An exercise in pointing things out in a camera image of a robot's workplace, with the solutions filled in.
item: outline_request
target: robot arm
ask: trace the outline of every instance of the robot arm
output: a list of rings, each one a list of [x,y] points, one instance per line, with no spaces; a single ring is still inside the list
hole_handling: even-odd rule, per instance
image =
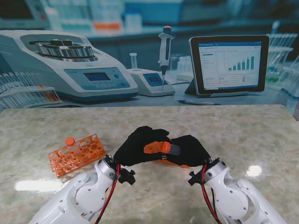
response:
[[[204,173],[204,181],[216,194],[216,208],[226,224],[286,224],[277,211],[248,180],[234,179],[225,163],[214,160],[209,163]],[[189,183],[204,184],[199,177],[191,173]],[[249,216],[249,202],[253,204],[253,213]]]
[[[106,156],[95,165],[96,172],[81,173],[48,201],[29,224],[89,224],[105,203],[105,192],[113,184],[116,166]],[[133,171],[122,169],[121,183],[135,182]]]

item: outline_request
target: digital display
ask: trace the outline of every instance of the digital display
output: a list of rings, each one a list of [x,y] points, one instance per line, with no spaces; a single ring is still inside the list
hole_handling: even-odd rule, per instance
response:
[[[258,86],[262,42],[199,43],[205,90]]]
[[[149,77],[149,80],[150,80],[152,83],[159,82],[159,79],[158,79],[156,76],[151,76],[151,77]]]
[[[0,0],[0,18],[33,19],[25,0]]]
[[[84,73],[90,81],[107,81],[111,80],[105,72]]]

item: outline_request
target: tablet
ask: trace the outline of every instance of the tablet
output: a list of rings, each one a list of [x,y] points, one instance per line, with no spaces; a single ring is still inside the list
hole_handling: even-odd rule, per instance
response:
[[[264,91],[268,36],[192,37],[189,47],[197,95]]]

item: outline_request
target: tablet stand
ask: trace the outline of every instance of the tablet stand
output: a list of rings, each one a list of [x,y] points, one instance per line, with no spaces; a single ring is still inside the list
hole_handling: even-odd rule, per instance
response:
[[[225,93],[197,95],[194,79],[190,82],[188,88],[185,91],[185,94],[193,95],[193,96],[203,96],[203,97],[235,97],[235,96],[244,96],[247,95],[248,93],[249,93],[248,91],[244,91],[244,92],[225,92]]]

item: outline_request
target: red cable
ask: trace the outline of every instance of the red cable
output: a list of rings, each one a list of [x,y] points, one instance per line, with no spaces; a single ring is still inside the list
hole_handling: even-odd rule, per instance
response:
[[[99,214],[99,217],[97,218],[97,220],[95,221],[94,224],[98,224],[99,221],[101,220],[103,214],[104,214],[104,211],[105,211],[105,209],[106,209],[106,207],[107,207],[107,205],[108,205],[108,203],[109,203],[109,201],[110,201],[110,198],[111,198],[111,196],[112,196],[112,194],[113,194],[113,192],[114,192],[114,189],[115,189],[115,186],[116,186],[116,183],[117,183],[118,174],[120,173],[120,168],[121,168],[120,164],[117,164],[116,177],[115,177],[115,180],[114,180],[114,182],[113,182],[111,191],[110,191],[110,193],[109,193],[109,196],[108,196],[108,198],[107,198],[105,204],[103,205],[103,208],[102,208],[102,210],[101,210],[101,212],[100,212],[100,214]]]
[[[204,182],[204,179],[205,179],[205,178],[204,178],[204,175],[205,175],[206,167],[207,167],[207,164],[205,164],[204,167],[202,168],[202,171],[201,171],[201,182]],[[218,224],[222,224],[222,222],[219,221],[217,214],[214,212],[214,210],[213,210],[213,208],[212,208],[212,206],[211,206],[210,200],[209,200],[209,198],[208,198],[208,196],[207,196],[207,194],[206,194],[205,186],[202,185],[202,186],[201,186],[201,189],[202,189],[202,194],[203,194],[203,196],[204,196],[204,199],[205,199],[205,201],[206,201],[206,204],[208,205],[209,210],[211,211],[211,213],[212,213],[214,219],[216,220],[216,222],[217,222]]]

